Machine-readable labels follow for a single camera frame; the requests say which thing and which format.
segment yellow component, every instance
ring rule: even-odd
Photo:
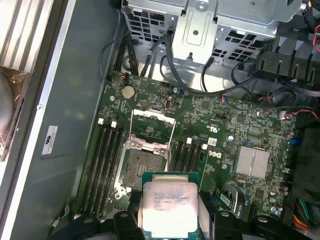
[[[302,222],[297,218],[296,215],[293,215],[293,217],[294,217],[294,219],[295,219],[299,224],[301,224],[302,226],[304,226],[304,227],[307,228],[307,225],[305,225],[304,223],[302,223]]]

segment gray side panel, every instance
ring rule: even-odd
[[[101,48],[119,13],[106,0],[77,0],[46,104],[12,240],[45,239],[66,200],[77,193],[102,91]],[[42,155],[48,127],[58,126],[52,153]]]

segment black memory slot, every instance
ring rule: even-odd
[[[195,152],[196,146],[194,144],[187,145],[187,155],[184,162],[184,165],[182,166],[182,171],[188,173],[190,171],[190,165],[193,161],[194,152]]]
[[[197,163],[200,158],[201,147],[197,146],[193,152],[192,162],[190,164],[189,172],[194,173],[196,171]]]
[[[109,133],[109,136],[107,136],[107,141],[106,141],[106,145],[105,145],[105,151],[103,153],[103,165],[101,166],[101,168],[99,169],[99,178],[98,178],[98,183],[97,183],[97,186],[96,186],[96,194],[95,194],[95,199],[94,199],[94,202],[93,202],[93,205],[92,205],[92,214],[99,214],[97,212],[97,208],[98,208],[98,205],[99,205],[99,201],[100,201],[100,198],[101,198],[101,192],[103,190],[103,183],[104,183],[104,176],[107,174],[107,169],[108,169],[108,165],[109,165],[109,162],[111,161],[110,159],[110,151],[112,150],[113,148],[113,144],[115,142],[115,139],[116,139],[116,135],[117,135],[117,132],[114,130],[114,129],[111,129],[110,133]]]
[[[182,168],[183,168],[185,157],[186,157],[186,150],[187,150],[186,144],[183,143],[179,152],[179,156],[176,161],[176,166],[174,168],[175,172],[182,172]]]
[[[122,135],[123,135],[123,129],[118,128],[117,132],[116,132],[115,140],[113,141],[113,146],[110,149],[111,151],[109,152],[109,154],[107,156],[107,158],[109,158],[110,161],[108,161],[108,168],[103,175],[102,182],[103,182],[103,186],[105,186],[105,187],[104,187],[104,191],[101,192],[102,197],[100,198],[100,201],[99,201],[98,213],[101,213],[104,210],[105,204],[107,202],[109,189],[110,189],[110,187],[113,188],[113,186],[110,186],[110,185],[111,185],[113,172],[116,169],[117,156],[119,153],[119,148],[121,146]]]
[[[184,145],[183,141],[179,141],[175,153],[174,153],[174,157],[171,159],[171,163],[169,166],[170,172],[174,172],[176,167],[177,167],[177,163],[178,163],[178,158],[179,158],[179,154],[181,153],[181,149]]]
[[[107,137],[109,135],[109,129],[105,128],[103,131],[103,137],[102,137],[102,141],[100,142],[100,146],[98,148],[97,151],[97,155],[96,158],[94,160],[94,165],[91,168],[91,175],[92,178],[90,179],[89,182],[89,191],[88,191],[88,201],[87,201],[87,205],[85,208],[85,213],[86,214],[90,214],[90,209],[92,208],[92,203],[93,203],[93,199],[94,199],[94,191],[96,189],[96,185],[97,185],[97,179],[98,179],[98,169],[100,168],[102,162],[103,162],[103,153],[104,153],[104,149],[106,146],[106,141],[107,141]]]
[[[91,169],[93,168],[94,164],[95,164],[95,159],[97,157],[98,154],[98,149],[101,146],[101,141],[104,135],[104,127],[100,127],[99,128],[99,133],[98,133],[98,138],[94,147],[94,154],[93,154],[93,158],[92,158],[92,162],[91,165],[89,167],[89,176],[86,182],[86,186],[85,186],[85,192],[84,192],[84,196],[83,196],[83,200],[82,200],[82,204],[81,204],[81,211],[85,211],[85,208],[88,204],[88,198],[89,198],[89,190],[90,190],[90,185],[89,183],[91,182],[90,179],[93,177],[93,172],[91,171]]]

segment heatsink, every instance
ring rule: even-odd
[[[269,152],[259,148],[249,148],[241,146],[237,155],[237,164],[235,172],[264,179],[266,177]]]

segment motherboard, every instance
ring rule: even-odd
[[[75,214],[127,209],[144,172],[198,172],[218,209],[247,221],[280,217],[295,118],[221,96],[195,97],[144,77],[108,77],[75,202]]]

